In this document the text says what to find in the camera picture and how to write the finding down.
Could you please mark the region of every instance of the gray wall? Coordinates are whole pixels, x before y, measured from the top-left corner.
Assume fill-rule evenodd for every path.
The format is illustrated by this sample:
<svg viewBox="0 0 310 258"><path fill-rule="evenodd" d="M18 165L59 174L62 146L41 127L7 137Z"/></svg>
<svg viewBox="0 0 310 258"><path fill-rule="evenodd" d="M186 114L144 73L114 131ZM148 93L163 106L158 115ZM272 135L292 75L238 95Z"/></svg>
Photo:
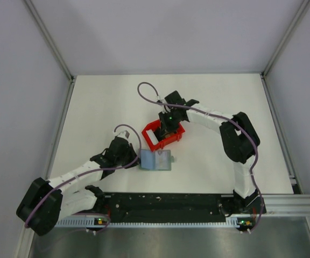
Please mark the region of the gray wall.
<svg viewBox="0 0 310 258"><path fill-rule="evenodd" d="M302 2L33 1L75 75L261 72Z"/></svg>
<svg viewBox="0 0 310 258"><path fill-rule="evenodd" d="M12 257L16 208L44 173L68 81L20 0L0 0L0 258Z"/></svg>
<svg viewBox="0 0 310 258"><path fill-rule="evenodd" d="M268 82L304 190L310 193L310 8Z"/></svg>

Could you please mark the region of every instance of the white tabletop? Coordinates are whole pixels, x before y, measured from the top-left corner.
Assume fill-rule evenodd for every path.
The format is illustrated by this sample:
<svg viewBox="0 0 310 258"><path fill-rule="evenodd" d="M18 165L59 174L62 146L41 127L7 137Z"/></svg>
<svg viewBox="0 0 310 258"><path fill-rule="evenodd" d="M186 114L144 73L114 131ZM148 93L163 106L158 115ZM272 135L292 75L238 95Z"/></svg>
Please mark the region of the white tabletop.
<svg viewBox="0 0 310 258"><path fill-rule="evenodd" d="M161 107L137 94L137 85L152 83L165 97L174 90L213 110L245 112L260 137L255 178L265 194L293 193L276 130L258 74L102 75L78 76L51 177L62 175L102 152L113 139L118 124L129 124L139 134L158 119ZM142 93L156 99L144 85ZM96 183L103 191L180 192L228 194L234 188L233 164L223 151L220 135L188 122L180 142L166 146L175 162L172 171L118 170ZM142 147L148 148L142 135ZM138 149L137 138L130 131Z"/></svg>

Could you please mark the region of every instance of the gray floor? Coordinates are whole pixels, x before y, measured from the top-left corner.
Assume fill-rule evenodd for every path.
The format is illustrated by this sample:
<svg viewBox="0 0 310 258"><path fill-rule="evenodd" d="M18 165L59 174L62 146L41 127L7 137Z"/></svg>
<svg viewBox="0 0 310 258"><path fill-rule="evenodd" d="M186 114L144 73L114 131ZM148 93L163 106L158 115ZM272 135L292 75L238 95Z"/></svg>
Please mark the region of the gray floor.
<svg viewBox="0 0 310 258"><path fill-rule="evenodd" d="M47 247L71 230L54 229L36 241ZM111 228L97 236L74 232L45 253L32 248L33 258L310 258L310 234L304 218L264 218L251 235L226 228Z"/></svg>

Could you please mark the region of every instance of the red box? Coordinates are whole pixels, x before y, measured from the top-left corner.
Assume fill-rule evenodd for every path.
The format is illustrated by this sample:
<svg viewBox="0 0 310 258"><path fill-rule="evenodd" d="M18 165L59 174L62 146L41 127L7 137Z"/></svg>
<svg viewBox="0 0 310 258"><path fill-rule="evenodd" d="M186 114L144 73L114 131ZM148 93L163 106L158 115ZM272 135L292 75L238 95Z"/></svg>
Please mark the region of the red box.
<svg viewBox="0 0 310 258"><path fill-rule="evenodd" d="M185 132L184 128L179 123L179 129L177 130L177 133L174 133L174 134L170 135L166 139L164 139L164 140L158 142L156 145L154 145L151 142L151 140L150 140L148 134L146 133L146 131L152 130L154 132L160 126L161 126L160 120L156 120L154 122L151 122L151 123L147 124L145 126L145 128L143 129L143 131L142 131L142 135L143 135L146 143L148 144L148 146L149 146L149 148L150 148L150 150L152 152L156 151L157 149L163 149L166 145L171 144L172 142L180 141L180 139L182 137L182 134Z"/></svg>

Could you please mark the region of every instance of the red container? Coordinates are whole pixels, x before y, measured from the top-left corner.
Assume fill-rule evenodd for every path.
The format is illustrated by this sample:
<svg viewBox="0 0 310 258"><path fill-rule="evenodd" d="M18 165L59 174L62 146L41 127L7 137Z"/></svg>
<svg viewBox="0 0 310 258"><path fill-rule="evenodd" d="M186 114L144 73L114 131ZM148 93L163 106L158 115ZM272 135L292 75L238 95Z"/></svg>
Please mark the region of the red container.
<svg viewBox="0 0 310 258"><path fill-rule="evenodd" d="M151 122L151 123L147 124L147 126L142 131L142 135L143 135L146 143L148 144L148 146L149 146L149 148L150 148L150 150L152 152L156 151L157 149L163 149L166 145L171 144L172 142L179 141L181 139L181 137L182 137L182 134L185 132L184 128L179 123L179 129L177 130L177 133L171 134L166 139L164 139L164 140L158 142L156 145L154 145L151 142L151 140L150 140L148 134L146 133L146 131L152 130L154 132L160 126L161 126L160 120L156 120L154 122Z"/></svg>

